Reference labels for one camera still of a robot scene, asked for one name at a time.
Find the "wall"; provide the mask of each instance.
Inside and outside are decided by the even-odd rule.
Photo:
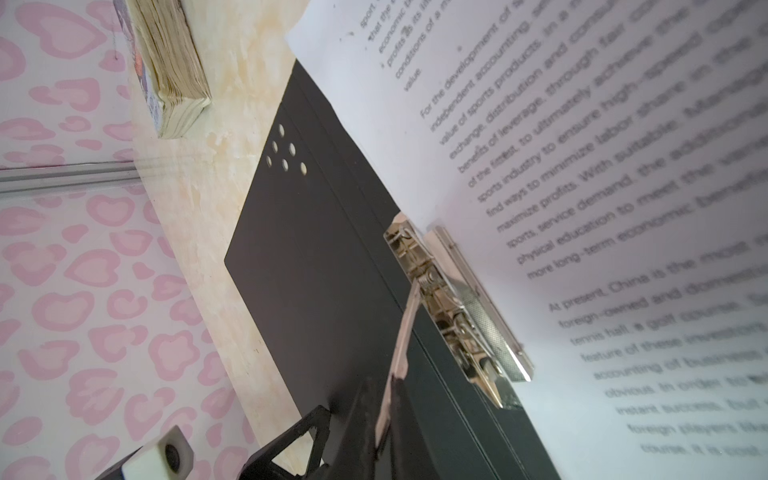
[[[0,202],[0,478],[92,480],[179,424],[193,480],[258,449],[141,185]]]
[[[0,168],[131,160],[130,61],[109,0],[0,0]]]

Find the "binder clip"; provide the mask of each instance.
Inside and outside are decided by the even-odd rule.
[[[521,409],[513,385],[530,382],[533,365],[475,277],[448,231],[435,227],[419,238],[398,214],[384,238],[451,354],[488,400],[500,409]]]

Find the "pink heart pattern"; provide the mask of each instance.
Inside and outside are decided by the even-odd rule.
[[[125,98],[126,100],[131,99],[131,91],[128,90],[127,85],[118,85],[114,89],[118,93],[118,95],[120,95],[122,98]]]
[[[253,434],[253,429],[248,422],[248,417],[243,417],[243,438],[248,445],[251,445],[256,441],[256,436]]]
[[[2,256],[11,266],[11,273],[29,286],[42,285],[56,271],[56,266],[67,255],[61,245],[36,247],[29,242],[12,243]]]
[[[13,80],[27,67],[22,50],[7,38],[0,37],[0,81]]]
[[[67,452],[64,460],[69,480],[91,480],[110,465],[120,448],[118,437],[100,438],[91,433],[79,439]]]
[[[76,12],[85,15],[87,4]],[[95,50],[99,58],[106,48]],[[51,116],[81,127],[65,117]],[[97,138],[56,131],[73,148],[84,135]],[[101,151],[114,150],[107,145]],[[147,203],[137,184],[0,207],[2,480],[92,480],[176,424],[194,445],[191,480],[214,478],[225,448],[258,448],[162,228],[136,214]],[[104,224],[120,223],[130,205],[122,225]],[[45,408],[29,410],[40,401]],[[233,453],[221,457],[219,476],[239,466]]]
[[[129,257],[139,257],[147,251],[152,243],[152,235],[144,230],[126,230],[110,233],[109,240],[118,253]]]
[[[118,373],[110,369],[86,369],[69,379],[65,399],[69,413],[82,418],[87,425],[102,423],[120,404],[125,394],[122,387],[112,386]]]
[[[127,355],[129,345],[141,345],[149,335],[144,325],[128,329],[125,325],[110,325],[88,330],[88,338],[96,355],[105,362],[115,363]]]
[[[250,455],[243,447],[226,447],[221,451],[214,463],[214,478],[216,480],[232,480],[245,465]]]
[[[9,301],[14,293],[15,290],[12,286],[7,283],[0,283],[0,312],[2,312],[5,302]]]
[[[7,319],[0,322],[0,346],[5,345],[11,335],[22,327],[22,323],[17,319]]]
[[[203,321],[192,297],[174,303],[170,308],[170,319],[174,322],[184,322],[189,326],[198,325]]]
[[[107,227],[120,227],[134,214],[136,204],[129,197],[111,198],[94,195],[85,203],[91,218]]]
[[[27,167],[52,167],[63,165],[65,159],[61,154],[64,149],[56,145],[33,145],[29,152],[9,151],[3,154],[3,157],[15,164],[24,164]]]
[[[147,222],[160,225],[160,219],[157,218],[157,213],[154,211],[152,202],[147,202],[144,204],[144,218],[147,219]]]
[[[69,362],[80,352],[74,340],[54,340],[36,349],[18,351],[18,359],[27,375],[35,380],[53,380],[64,375]]]
[[[2,480],[56,480],[50,473],[51,463],[38,456],[16,460],[2,473]]]
[[[91,292],[68,296],[46,293],[32,305],[32,318],[52,332],[70,332],[82,325],[93,309],[94,294]]]
[[[217,423],[216,425],[210,427],[207,432],[205,432],[205,439],[208,441],[208,445],[212,449],[215,449],[217,446],[221,445],[221,429],[223,427],[223,424]]]
[[[89,286],[111,286],[118,281],[115,269],[120,257],[103,248],[83,253],[64,271],[64,276]]]
[[[192,439],[193,426],[192,422],[197,418],[197,411],[192,407],[181,407],[176,412],[171,413],[163,426],[160,428],[161,434],[165,434],[168,430],[172,429],[174,425],[178,425],[181,433],[184,434],[184,438],[187,440]]]
[[[64,203],[64,199],[61,197],[38,197],[35,198],[35,203],[43,208],[56,208]]]
[[[70,225],[63,229],[61,231],[61,237],[69,243],[77,243],[82,240],[86,233],[88,233],[88,225],[79,223],[78,225]]]
[[[188,330],[176,335],[162,333],[150,342],[149,357],[157,376],[172,382],[180,379],[184,370],[200,358],[200,350],[194,345],[192,333]]]
[[[96,18],[104,30],[122,31],[114,4],[108,0],[95,0],[88,4],[85,11]]]
[[[115,320],[128,320],[144,313],[148,304],[146,296],[137,297],[130,290],[122,289],[107,299],[107,313]]]
[[[47,140],[56,136],[53,130],[32,118],[12,118],[0,123],[0,137],[14,140]]]
[[[101,150],[101,145],[102,145],[101,141],[93,140],[89,138],[82,138],[80,140],[75,140],[74,144],[77,145],[78,147],[87,148],[88,150],[93,150],[93,151]]]
[[[144,195],[147,193],[147,189],[144,188],[144,185],[142,184],[128,185],[127,187],[124,187],[124,189],[131,195]]]
[[[160,419],[163,409],[176,398],[176,392],[168,387],[157,390],[151,399],[140,393],[132,396],[125,403],[123,415],[128,434],[134,442],[141,440]]]
[[[169,300],[187,287],[187,281],[176,275],[158,275],[153,283],[152,298],[158,302]]]
[[[205,397],[200,410],[212,419],[221,420],[232,408],[236,397],[234,389],[222,387]]]
[[[0,235],[34,233],[45,224],[48,215],[26,207],[8,207],[0,210]]]
[[[112,158],[114,158],[117,161],[133,161],[134,156],[135,156],[135,152],[133,148],[124,148],[112,154]]]
[[[43,429],[43,421],[40,417],[24,417],[8,427],[2,436],[2,442],[6,445],[18,447],[29,443],[40,435]]]
[[[14,382],[15,378],[13,372],[0,371],[0,418],[11,411],[22,393],[22,388]]]
[[[101,92],[95,78],[60,80],[54,88],[34,87],[29,96],[42,104],[69,104],[77,111],[94,111],[101,101]]]
[[[98,62],[98,66],[108,71],[125,70],[125,57],[117,50],[107,50],[104,59]]]
[[[134,263],[132,269],[134,271],[134,275],[139,280],[146,280],[147,278],[151,278],[154,275],[154,270],[148,267],[144,262]]]
[[[157,238],[157,244],[160,245],[160,250],[165,253],[166,257],[169,258],[176,258],[176,255],[174,255],[174,250],[170,248],[170,243],[168,243],[168,239],[165,237],[158,237]]]
[[[210,463],[207,460],[200,460],[194,463],[187,480],[210,480],[211,472]]]
[[[224,365],[221,363],[221,358],[217,352],[211,352],[205,356],[203,360],[203,369],[197,376],[197,381],[201,385],[214,386],[221,379],[227,377],[227,371],[224,369]]]
[[[134,138],[134,131],[130,121],[127,121],[124,124],[105,125],[102,130],[115,140],[131,141]]]
[[[107,41],[88,20],[57,5],[26,2],[15,13],[18,24],[37,35],[40,49],[52,57],[81,57]]]
[[[63,131],[77,133],[82,131],[89,131],[91,129],[91,122],[88,121],[88,119],[85,117],[73,115],[66,117],[64,121],[58,125],[58,127]]]

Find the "white paper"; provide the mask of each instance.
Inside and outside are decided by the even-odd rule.
[[[760,0],[313,0],[290,32],[524,343],[563,479],[766,477],[766,21]]]

